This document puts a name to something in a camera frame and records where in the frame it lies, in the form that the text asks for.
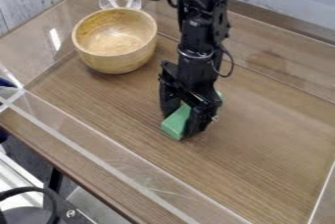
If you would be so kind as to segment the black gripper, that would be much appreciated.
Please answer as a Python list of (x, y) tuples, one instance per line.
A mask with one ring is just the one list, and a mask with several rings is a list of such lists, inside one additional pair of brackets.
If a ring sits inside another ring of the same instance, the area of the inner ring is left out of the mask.
[[(167, 117), (180, 106), (180, 99), (186, 101), (191, 108), (184, 127), (186, 137), (204, 130), (222, 105), (222, 100), (215, 99), (214, 95), (220, 59), (222, 50), (218, 48), (203, 53), (179, 48), (178, 62), (160, 63), (159, 108)], [(195, 100), (194, 96), (207, 101)]]

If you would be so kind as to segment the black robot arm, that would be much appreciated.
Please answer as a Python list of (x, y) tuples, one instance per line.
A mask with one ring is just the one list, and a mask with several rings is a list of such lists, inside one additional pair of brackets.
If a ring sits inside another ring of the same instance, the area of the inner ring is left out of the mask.
[(160, 63), (160, 129), (172, 139), (182, 140), (206, 129), (222, 106), (214, 83), (231, 75), (220, 71), (222, 59), (230, 56), (222, 45), (230, 29), (228, 0), (166, 1), (178, 11), (180, 41), (178, 61)]

